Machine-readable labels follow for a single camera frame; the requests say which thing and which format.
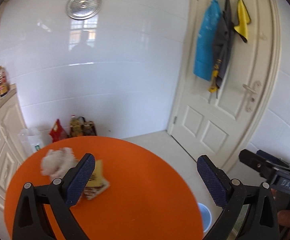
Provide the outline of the white tissue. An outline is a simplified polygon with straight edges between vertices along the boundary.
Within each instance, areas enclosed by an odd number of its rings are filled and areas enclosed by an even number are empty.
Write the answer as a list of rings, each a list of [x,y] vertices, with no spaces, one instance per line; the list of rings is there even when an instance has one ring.
[[[50,181],[63,178],[70,168],[75,167],[78,160],[69,147],[59,150],[49,150],[41,160],[41,174],[48,176]]]

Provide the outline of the yellow snack wrapper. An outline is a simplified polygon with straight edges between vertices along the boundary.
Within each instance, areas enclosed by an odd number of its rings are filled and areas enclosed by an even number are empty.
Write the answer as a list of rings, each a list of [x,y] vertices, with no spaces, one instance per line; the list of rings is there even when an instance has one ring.
[[[84,195],[87,200],[92,200],[108,189],[109,186],[110,183],[103,177],[103,161],[97,160],[95,169],[85,186]]]

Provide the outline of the cream kitchen base cabinet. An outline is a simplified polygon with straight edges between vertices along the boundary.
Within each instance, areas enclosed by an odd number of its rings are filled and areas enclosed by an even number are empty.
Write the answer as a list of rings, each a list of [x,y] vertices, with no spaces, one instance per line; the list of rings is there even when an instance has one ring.
[[[18,134],[26,128],[17,96],[16,85],[0,98],[0,210],[4,209],[8,185],[26,160]]]

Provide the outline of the white panel door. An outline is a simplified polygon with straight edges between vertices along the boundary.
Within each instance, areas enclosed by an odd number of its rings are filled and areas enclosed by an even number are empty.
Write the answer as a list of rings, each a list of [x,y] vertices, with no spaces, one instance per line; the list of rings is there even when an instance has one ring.
[[[197,159],[206,154],[225,171],[238,160],[269,102],[280,58],[280,23],[276,0],[244,0],[251,16],[248,42],[234,35],[225,78],[216,94],[210,83],[193,73],[198,31],[212,0],[189,0],[182,66],[168,124],[168,133]],[[230,0],[236,22],[238,0]],[[243,84],[261,82],[254,111],[246,112],[250,96]]]

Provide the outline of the light blue bucket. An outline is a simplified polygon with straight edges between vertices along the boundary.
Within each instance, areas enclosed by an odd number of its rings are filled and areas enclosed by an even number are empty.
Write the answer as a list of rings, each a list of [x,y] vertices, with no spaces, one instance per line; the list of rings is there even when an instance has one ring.
[[[202,203],[198,203],[198,208],[202,217],[203,232],[206,233],[212,225],[212,214],[210,209]]]

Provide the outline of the white plastic bag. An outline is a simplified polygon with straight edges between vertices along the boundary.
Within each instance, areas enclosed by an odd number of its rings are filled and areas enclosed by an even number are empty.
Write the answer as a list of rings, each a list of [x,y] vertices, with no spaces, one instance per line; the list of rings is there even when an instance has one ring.
[[[41,132],[35,127],[22,129],[18,137],[28,157],[45,146]]]

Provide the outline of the red packaging bag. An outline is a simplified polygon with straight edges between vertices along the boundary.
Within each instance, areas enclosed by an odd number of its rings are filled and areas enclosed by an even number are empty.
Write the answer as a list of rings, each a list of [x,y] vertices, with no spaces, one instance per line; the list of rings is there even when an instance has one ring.
[[[51,137],[52,142],[57,142],[68,138],[68,135],[63,126],[61,126],[59,119],[57,119],[56,122],[54,123],[54,126],[50,130],[49,135]]]

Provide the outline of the yellow cooking oil jug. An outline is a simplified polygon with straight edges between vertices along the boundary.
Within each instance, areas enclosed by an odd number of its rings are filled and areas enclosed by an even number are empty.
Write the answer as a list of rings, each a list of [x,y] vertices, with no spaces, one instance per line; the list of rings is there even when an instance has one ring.
[[[83,136],[82,124],[75,115],[72,115],[70,119],[70,136],[71,137]]]

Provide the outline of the round orange table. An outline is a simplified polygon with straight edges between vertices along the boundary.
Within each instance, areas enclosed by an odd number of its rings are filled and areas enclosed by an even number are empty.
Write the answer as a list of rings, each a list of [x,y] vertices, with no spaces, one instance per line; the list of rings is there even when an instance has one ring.
[[[10,181],[4,217],[13,230],[23,185],[50,183],[41,174],[49,150],[69,147],[77,159],[90,153],[103,162],[110,186],[92,200],[82,197],[71,211],[90,239],[202,239],[200,210],[186,182],[164,160],[127,141],[76,137],[47,145],[27,158]]]

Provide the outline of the dark grey hanging apron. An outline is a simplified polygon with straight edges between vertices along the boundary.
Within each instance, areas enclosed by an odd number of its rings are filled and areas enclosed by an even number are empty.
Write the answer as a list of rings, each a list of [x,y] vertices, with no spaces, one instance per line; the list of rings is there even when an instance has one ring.
[[[216,98],[218,90],[220,89],[226,75],[233,46],[233,38],[234,30],[232,22],[232,9],[230,0],[225,0],[225,7],[222,12],[222,16],[219,19],[213,40],[214,65],[211,84],[208,89],[210,94],[216,94]]]

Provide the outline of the blue hanging apron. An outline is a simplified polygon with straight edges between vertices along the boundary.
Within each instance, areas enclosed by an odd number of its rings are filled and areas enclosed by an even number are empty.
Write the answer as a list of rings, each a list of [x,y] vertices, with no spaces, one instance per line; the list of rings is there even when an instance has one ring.
[[[213,40],[222,12],[218,0],[212,0],[204,13],[197,36],[193,73],[210,81],[213,71]]]

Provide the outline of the yellow black hanging cloth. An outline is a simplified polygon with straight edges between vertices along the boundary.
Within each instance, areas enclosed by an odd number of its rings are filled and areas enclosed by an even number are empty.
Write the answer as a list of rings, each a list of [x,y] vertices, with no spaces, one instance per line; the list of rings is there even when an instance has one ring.
[[[234,26],[234,31],[240,36],[244,43],[248,42],[248,25],[251,18],[244,0],[238,0],[237,4],[238,24]]]

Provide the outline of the brown oil bottle red label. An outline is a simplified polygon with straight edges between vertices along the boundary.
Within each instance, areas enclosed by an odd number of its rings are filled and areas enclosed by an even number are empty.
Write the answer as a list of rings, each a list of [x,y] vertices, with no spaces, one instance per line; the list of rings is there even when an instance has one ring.
[[[8,93],[9,87],[7,82],[6,71],[3,66],[0,66],[0,96],[3,97]]]

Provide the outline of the round metal wall lid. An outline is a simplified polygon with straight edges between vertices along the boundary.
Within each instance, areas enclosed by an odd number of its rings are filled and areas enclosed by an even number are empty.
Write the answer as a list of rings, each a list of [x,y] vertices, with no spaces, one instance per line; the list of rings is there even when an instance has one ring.
[[[68,0],[66,14],[74,20],[87,20],[101,10],[102,0]]]

